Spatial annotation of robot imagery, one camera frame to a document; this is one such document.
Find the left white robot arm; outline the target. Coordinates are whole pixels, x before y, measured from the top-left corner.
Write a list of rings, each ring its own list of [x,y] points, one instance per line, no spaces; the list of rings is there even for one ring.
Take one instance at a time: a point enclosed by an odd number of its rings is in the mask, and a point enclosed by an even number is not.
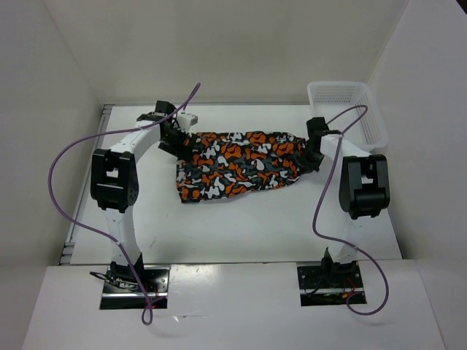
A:
[[[139,197],[136,165],[154,144],[175,156],[182,155],[185,137],[197,122],[197,116],[158,101],[153,112],[136,119],[121,141],[93,152],[90,195],[102,210],[115,245],[107,278],[129,291],[140,290],[147,279],[134,229],[134,204]]]

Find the white plastic basket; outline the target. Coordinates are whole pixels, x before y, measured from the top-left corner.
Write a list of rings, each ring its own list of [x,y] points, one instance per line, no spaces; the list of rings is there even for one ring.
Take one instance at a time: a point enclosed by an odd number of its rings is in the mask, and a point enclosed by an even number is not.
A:
[[[371,152],[386,147],[389,138],[369,87],[362,82],[320,81],[307,85],[310,113],[324,117],[331,129],[349,130],[345,139]]]

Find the aluminium table edge rail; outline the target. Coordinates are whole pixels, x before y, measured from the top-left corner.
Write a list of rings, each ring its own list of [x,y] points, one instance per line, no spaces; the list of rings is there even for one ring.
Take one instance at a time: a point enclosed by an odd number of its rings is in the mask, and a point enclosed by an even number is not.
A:
[[[113,106],[114,104],[105,104],[103,106],[100,120],[99,120],[99,125],[97,127],[97,133],[101,133],[103,130],[106,129],[108,125],[108,119],[109,119],[109,116],[111,115]],[[82,201],[87,198],[86,187],[87,187],[88,177],[90,175],[90,162],[91,160],[88,160],[87,168],[84,173],[84,179],[82,181],[81,188],[78,192],[77,202],[76,202],[73,214],[72,214],[73,220],[77,220],[79,213],[80,213],[80,207],[82,205]],[[74,246],[75,246],[75,242],[73,239],[74,229],[75,229],[75,224],[71,222],[69,224],[69,230],[68,230],[67,237],[63,245],[63,249],[61,251],[61,256],[58,261],[58,265],[65,265],[65,266],[71,265],[72,254],[73,254]]]

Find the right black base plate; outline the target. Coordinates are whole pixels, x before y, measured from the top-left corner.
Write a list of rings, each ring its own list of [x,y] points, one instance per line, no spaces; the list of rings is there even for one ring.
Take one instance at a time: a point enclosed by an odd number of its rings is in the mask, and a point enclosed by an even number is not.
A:
[[[298,288],[302,307],[367,304],[360,268],[355,263],[344,271],[324,276],[318,264],[298,264]]]

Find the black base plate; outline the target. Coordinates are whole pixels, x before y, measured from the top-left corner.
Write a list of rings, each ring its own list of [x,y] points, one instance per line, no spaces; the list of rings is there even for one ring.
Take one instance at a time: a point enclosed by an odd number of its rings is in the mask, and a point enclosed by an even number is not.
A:
[[[144,273],[142,282],[148,298],[153,302],[152,309],[166,309],[170,267],[146,265]],[[100,310],[142,310],[147,305],[144,293],[135,280],[114,277],[110,268],[106,273],[91,272],[90,274],[104,282]]]
[[[302,307],[367,304],[360,268],[355,263],[344,271],[324,276],[318,264],[298,264],[298,288]]]

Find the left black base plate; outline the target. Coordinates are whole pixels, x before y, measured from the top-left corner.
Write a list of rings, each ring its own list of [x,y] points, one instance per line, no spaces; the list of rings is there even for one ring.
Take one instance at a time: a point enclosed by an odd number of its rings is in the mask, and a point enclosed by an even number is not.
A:
[[[146,265],[144,273],[142,282],[148,298],[153,302],[152,309],[166,309],[170,267]],[[104,282],[100,310],[142,310],[147,305],[144,293],[135,280],[114,277],[110,268],[106,273],[91,272],[90,274]]]

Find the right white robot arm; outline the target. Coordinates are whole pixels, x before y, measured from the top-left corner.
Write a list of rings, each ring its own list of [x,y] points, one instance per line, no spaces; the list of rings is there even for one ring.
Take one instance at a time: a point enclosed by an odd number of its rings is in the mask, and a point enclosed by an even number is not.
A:
[[[370,221],[390,203],[387,158],[372,155],[344,139],[344,133],[331,130],[324,117],[306,122],[308,141],[304,150],[305,169],[318,171],[324,158],[332,160],[331,170],[312,217],[312,232],[331,245],[321,259],[320,282],[335,287],[356,272],[360,245],[369,235]],[[317,219],[334,175],[339,176],[339,205],[345,214],[342,231],[323,234]]]

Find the orange camouflage shorts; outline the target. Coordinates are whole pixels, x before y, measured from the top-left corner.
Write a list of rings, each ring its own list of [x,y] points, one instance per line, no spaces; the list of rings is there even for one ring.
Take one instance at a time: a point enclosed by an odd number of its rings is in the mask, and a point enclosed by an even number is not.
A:
[[[182,203],[228,199],[295,184],[306,139],[287,132],[189,133],[177,158]]]

